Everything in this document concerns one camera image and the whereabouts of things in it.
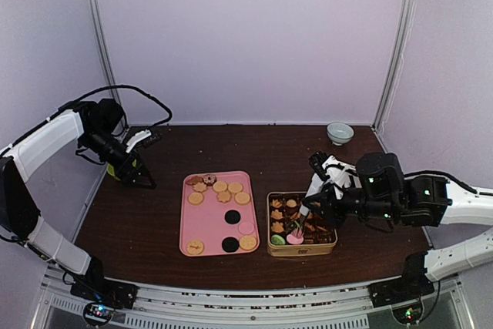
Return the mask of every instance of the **pink disc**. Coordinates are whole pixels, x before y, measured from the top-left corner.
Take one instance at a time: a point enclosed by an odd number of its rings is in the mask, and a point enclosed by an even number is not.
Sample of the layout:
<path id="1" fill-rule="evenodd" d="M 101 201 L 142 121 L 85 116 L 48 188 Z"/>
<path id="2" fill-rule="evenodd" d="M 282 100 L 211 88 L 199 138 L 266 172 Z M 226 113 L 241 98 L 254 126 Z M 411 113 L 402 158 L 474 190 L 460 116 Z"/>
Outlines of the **pink disc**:
<path id="1" fill-rule="evenodd" d="M 255 231 L 255 226 L 252 223 L 241 223 L 238 230 L 243 235 L 250 235 Z"/>
<path id="2" fill-rule="evenodd" d="M 298 238 L 298 237 L 295 237 L 293 234 L 290 234 L 287 236 L 286 240 L 289 244 L 293 244 L 296 246 L 298 244 L 302 244 L 304 238 L 303 237 Z"/>

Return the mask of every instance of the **metal frame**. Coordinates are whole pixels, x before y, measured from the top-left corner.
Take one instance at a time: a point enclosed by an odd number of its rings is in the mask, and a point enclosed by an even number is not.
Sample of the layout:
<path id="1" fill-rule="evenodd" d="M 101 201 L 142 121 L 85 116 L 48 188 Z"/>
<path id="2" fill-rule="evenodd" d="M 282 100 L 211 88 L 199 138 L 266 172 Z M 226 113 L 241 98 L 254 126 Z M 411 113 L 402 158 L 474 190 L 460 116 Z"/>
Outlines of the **metal frame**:
<path id="1" fill-rule="evenodd" d="M 291 290 L 194 290 L 137 284 L 133 310 L 115 314 L 112 324 L 142 328 L 368 328 L 373 309 L 367 285 L 372 282 L 333 287 Z M 441 294 L 450 294 L 463 329 L 474 328 L 466 296 L 456 277 L 444 280 Z M 429 301 L 434 295 L 426 298 Z M 87 301 L 70 296 L 62 272 L 50 267 L 37 297 L 39 303 L 32 329 L 43 329 L 51 308 L 80 315 Z"/>
<path id="2" fill-rule="evenodd" d="M 92 24 L 94 26 L 94 32 L 96 34 L 96 41 L 98 43 L 98 53 L 101 60 L 102 70 L 106 79 L 106 85 L 114 86 L 115 76 L 113 74 L 111 62 L 109 60 L 108 47 L 106 45 L 106 40 L 104 32 L 102 30 L 101 14 L 99 13 L 99 3 L 98 0 L 88 0 L 89 8 L 92 16 Z M 119 94 L 116 90 L 109 91 L 111 96 L 118 104 L 122 104 Z"/>
<path id="3" fill-rule="evenodd" d="M 373 128 L 377 133 L 381 133 L 385 120 L 385 115 L 392 101 L 392 95 L 394 93 L 399 73 L 402 68 L 402 54 L 404 52 L 404 46 L 407 37 L 411 32 L 411 20 L 414 11 L 414 4 L 416 0 L 402 0 L 401 17 L 399 19 L 399 26 L 397 28 L 397 34 L 395 37 L 394 51 L 392 52 L 391 64 L 387 72 L 387 78 L 385 80 L 384 91 L 380 104 L 378 105 L 377 115 L 373 123 Z"/>

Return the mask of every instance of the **black disc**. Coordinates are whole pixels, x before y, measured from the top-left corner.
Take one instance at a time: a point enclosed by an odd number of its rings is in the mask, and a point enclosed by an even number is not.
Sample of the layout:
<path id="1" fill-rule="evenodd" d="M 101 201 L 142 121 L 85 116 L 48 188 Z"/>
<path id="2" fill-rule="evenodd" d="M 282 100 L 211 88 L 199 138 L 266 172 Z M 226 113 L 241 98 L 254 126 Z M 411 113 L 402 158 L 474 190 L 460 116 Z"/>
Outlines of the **black disc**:
<path id="1" fill-rule="evenodd" d="M 236 210 L 231 210 L 226 212 L 226 215 L 224 215 L 224 219 L 228 224 L 234 225 L 235 223 L 239 223 L 241 220 L 241 215 L 238 211 Z"/>
<path id="2" fill-rule="evenodd" d="M 227 253 L 236 252 L 238 248 L 240 248 L 240 242 L 238 241 L 237 238 L 227 237 L 225 240 L 223 240 L 224 252 Z"/>

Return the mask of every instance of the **small white bowl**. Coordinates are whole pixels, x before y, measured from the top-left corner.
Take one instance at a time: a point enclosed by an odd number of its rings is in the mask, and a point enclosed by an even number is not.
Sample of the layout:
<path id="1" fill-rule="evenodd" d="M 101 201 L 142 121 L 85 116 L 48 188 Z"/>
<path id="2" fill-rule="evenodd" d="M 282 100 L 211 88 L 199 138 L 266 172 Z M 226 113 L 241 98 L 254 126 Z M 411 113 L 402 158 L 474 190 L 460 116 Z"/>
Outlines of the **small white bowl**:
<path id="1" fill-rule="evenodd" d="M 335 146 L 342 146 L 353 139 L 354 130 L 345 123 L 330 123 L 327 125 L 327 135 Z"/>

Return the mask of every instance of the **black cable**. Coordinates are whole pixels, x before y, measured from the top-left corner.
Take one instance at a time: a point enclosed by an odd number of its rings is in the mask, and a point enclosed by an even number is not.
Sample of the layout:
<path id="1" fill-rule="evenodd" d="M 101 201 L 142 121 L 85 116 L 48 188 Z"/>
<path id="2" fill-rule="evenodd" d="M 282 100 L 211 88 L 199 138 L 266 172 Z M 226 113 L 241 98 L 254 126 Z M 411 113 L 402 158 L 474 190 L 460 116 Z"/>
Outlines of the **black cable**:
<path id="1" fill-rule="evenodd" d="M 156 123 L 153 123 L 150 126 L 147 126 L 146 129 L 152 129 L 155 126 L 162 125 L 163 123 L 167 123 L 167 122 L 169 122 L 172 119 L 173 112 L 171 112 L 171 109 L 169 109 L 164 103 L 162 103 L 156 97 L 151 96 L 149 93 L 144 92 L 141 88 L 138 88 L 138 87 L 132 86 L 132 85 L 103 86 L 101 88 L 94 89 L 91 92 L 87 92 L 83 96 L 80 96 L 79 98 L 77 98 L 75 100 L 72 100 L 71 102 L 67 102 L 62 107 L 59 108 L 59 112 L 60 111 L 61 112 L 65 111 L 66 109 L 70 108 L 70 106 L 72 106 L 72 105 L 74 105 L 74 104 L 76 104 L 76 103 L 84 100 L 85 98 L 87 98 L 89 96 L 93 96 L 93 95 L 97 94 L 98 92 L 104 92 L 106 90 L 116 90 L 116 89 L 130 89 L 130 90 L 134 90 L 134 91 L 140 93 L 141 95 L 145 96 L 147 99 L 152 100 L 155 104 L 157 104 L 159 107 L 161 107 L 162 109 L 164 109 L 166 111 L 166 113 L 168 113 L 168 117 L 166 117 L 165 119 L 162 119 L 162 120 L 160 120 L 160 121 L 158 121 Z"/>
<path id="2" fill-rule="evenodd" d="M 74 284 L 75 284 L 75 282 L 73 282 L 73 283 L 68 283 L 68 282 L 67 282 L 67 280 L 65 280 L 65 278 L 67 277 L 67 275 L 68 275 L 68 274 L 69 274 L 69 273 L 67 273 L 67 272 L 63 273 L 63 276 L 62 276 L 62 281 L 63 281 L 63 283 L 64 283 L 65 285 L 74 285 Z"/>
<path id="3" fill-rule="evenodd" d="M 433 312 L 434 308 L 437 307 L 438 298 L 440 297 L 440 289 L 441 289 L 441 280 L 438 281 L 437 295 L 434 299 L 433 306 L 431 306 L 431 309 L 428 311 L 426 316 L 419 320 L 419 324 L 421 324 L 423 321 L 428 319 L 430 317 L 431 313 Z"/>
<path id="4" fill-rule="evenodd" d="M 448 179 L 452 180 L 454 183 L 459 185 L 462 189 L 467 190 L 468 192 L 471 192 L 473 194 L 478 194 L 478 191 L 472 186 L 469 186 L 463 181 L 460 181 L 457 177 L 451 175 L 450 173 L 445 173 L 443 171 L 435 171 L 435 170 L 417 171 L 415 173 L 406 173 L 404 177 L 413 177 L 419 175 L 438 175 L 438 176 L 447 177 Z"/>
<path id="5" fill-rule="evenodd" d="M 12 143 L 12 146 L 16 146 L 22 140 L 24 140 L 25 138 L 27 138 L 28 136 L 30 136 L 31 134 L 33 134 L 36 130 L 41 129 L 44 125 L 46 125 L 47 123 L 49 123 L 50 121 L 52 121 L 56 117 L 60 116 L 66 109 L 70 109 L 74 104 L 82 101 L 83 99 L 85 99 L 85 98 L 87 98 L 89 96 L 93 96 L 93 95 L 97 94 L 98 92 L 105 92 L 106 90 L 117 90 L 117 89 L 130 89 L 130 90 L 134 90 L 134 91 L 138 92 L 139 94 L 145 96 L 147 99 L 152 100 L 159 107 L 163 108 L 166 111 L 166 113 L 168 113 L 168 117 L 166 117 L 165 119 L 162 119 L 161 121 L 158 121 L 157 123 L 153 123 L 152 125 L 147 126 L 146 129 L 152 129 L 155 126 L 162 125 L 163 123 L 167 123 L 167 122 L 169 122 L 172 119 L 173 112 L 171 112 L 171 109 L 169 109 L 164 103 L 162 103 L 156 97 L 151 96 L 149 93 L 144 92 L 142 89 L 140 89 L 140 88 L 138 88 L 136 86 L 131 86 L 131 85 L 103 86 L 101 88 L 94 89 L 91 92 L 87 92 L 86 94 L 84 94 L 83 96 L 80 96 L 77 99 L 74 99 L 74 100 L 71 100 L 70 102 L 65 103 L 63 106 L 59 107 L 58 110 L 55 113 L 53 113 L 48 119 L 46 119 L 42 123 L 39 123 L 38 125 L 36 125 L 32 129 L 30 129 L 28 132 L 24 133 L 22 136 L 20 136 L 19 138 L 17 138 Z M 3 157 L 10 149 L 11 149 L 10 146 L 8 146 L 7 148 L 5 148 L 5 150 L 2 153 L 0 153 L 0 157 Z"/>
<path id="6" fill-rule="evenodd" d="M 96 160 L 94 160 L 94 159 L 92 159 L 92 158 L 90 158 L 90 157 L 87 157 L 85 154 L 83 154 L 83 153 L 84 153 L 86 150 L 88 150 L 88 149 L 89 149 L 89 148 L 77 149 L 77 150 L 75 151 L 75 155 L 76 155 L 77 157 L 81 157 L 81 158 L 85 159 L 87 162 L 90 162 L 90 163 L 92 163 L 92 164 L 94 164 L 94 165 L 104 166 L 104 165 L 105 165 L 105 163 L 104 163 L 104 162 L 98 162 L 98 161 L 96 161 Z"/>
<path id="7" fill-rule="evenodd" d="M 23 242 L 23 240 L 17 239 L 15 237 L 11 237 L 9 239 L 9 238 L 3 237 L 2 235 L 0 235 L 0 239 L 3 240 L 4 242 L 7 242 L 7 243 L 19 243 L 19 242 Z"/>

